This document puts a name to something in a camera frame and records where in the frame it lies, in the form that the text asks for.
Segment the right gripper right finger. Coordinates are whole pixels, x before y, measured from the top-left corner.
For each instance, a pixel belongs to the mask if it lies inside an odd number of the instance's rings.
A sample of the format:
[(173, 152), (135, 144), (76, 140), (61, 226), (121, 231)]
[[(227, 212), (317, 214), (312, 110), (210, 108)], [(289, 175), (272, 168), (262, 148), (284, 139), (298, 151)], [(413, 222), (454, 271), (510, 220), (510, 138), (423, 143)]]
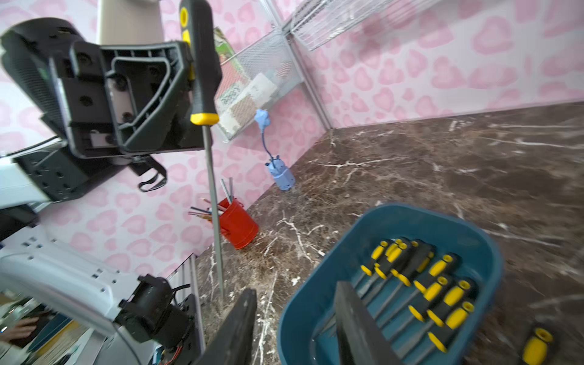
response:
[(334, 308), (340, 364), (401, 364), (348, 281), (336, 284)]

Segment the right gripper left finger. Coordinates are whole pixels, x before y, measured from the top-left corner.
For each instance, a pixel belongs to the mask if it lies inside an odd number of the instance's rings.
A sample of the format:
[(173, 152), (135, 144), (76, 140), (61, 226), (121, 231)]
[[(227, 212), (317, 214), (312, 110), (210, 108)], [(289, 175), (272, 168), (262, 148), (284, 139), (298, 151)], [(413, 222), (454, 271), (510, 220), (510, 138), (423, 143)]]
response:
[(251, 364), (256, 310), (256, 290), (247, 288), (196, 364)]

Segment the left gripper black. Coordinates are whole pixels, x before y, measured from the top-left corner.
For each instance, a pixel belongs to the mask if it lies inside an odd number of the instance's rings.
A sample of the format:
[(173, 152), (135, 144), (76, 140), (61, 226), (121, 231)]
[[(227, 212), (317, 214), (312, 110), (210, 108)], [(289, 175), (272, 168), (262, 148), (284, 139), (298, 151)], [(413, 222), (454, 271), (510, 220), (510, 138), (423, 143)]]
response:
[(2, 66), (42, 120), (85, 159), (204, 148), (187, 120), (190, 52), (184, 42), (88, 43), (67, 20), (35, 18), (1, 36)]

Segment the teal plastic storage box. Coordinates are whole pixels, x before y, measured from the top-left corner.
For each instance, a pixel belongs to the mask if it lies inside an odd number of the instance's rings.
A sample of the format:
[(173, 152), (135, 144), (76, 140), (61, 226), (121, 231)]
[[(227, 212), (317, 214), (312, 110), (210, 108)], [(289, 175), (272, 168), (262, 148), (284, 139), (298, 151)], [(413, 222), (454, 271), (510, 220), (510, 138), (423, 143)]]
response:
[(479, 286), (476, 311), (462, 326), (453, 348), (432, 354), (425, 364), (462, 361), (488, 311), (503, 273), (498, 245), (484, 231), (464, 220), (404, 204), (381, 205), (363, 214), (345, 233), (284, 309), (278, 328), (278, 355), (283, 364), (338, 364), (336, 340), (315, 337), (332, 312), (335, 285), (357, 280), (359, 264), (370, 257), (384, 238), (421, 238), (443, 255), (452, 251), (462, 258), (458, 269)]

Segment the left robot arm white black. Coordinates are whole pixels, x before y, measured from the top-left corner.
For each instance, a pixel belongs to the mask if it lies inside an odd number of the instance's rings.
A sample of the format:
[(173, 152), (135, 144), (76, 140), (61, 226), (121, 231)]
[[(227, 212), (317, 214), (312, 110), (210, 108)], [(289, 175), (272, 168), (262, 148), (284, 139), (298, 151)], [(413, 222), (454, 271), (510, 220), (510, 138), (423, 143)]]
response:
[[(188, 26), (194, 40), (99, 46), (68, 21), (38, 18), (2, 36), (10, 76), (44, 112), (71, 153), (103, 167), (115, 158), (156, 167), (158, 152), (211, 146), (197, 115), (214, 116), (222, 79), (211, 21)], [(124, 328), (137, 342), (157, 342), (172, 364), (194, 364), (202, 349), (196, 298), (181, 304), (164, 278), (115, 272), (54, 243), (11, 238), (1, 273), (30, 296), (105, 335)]]

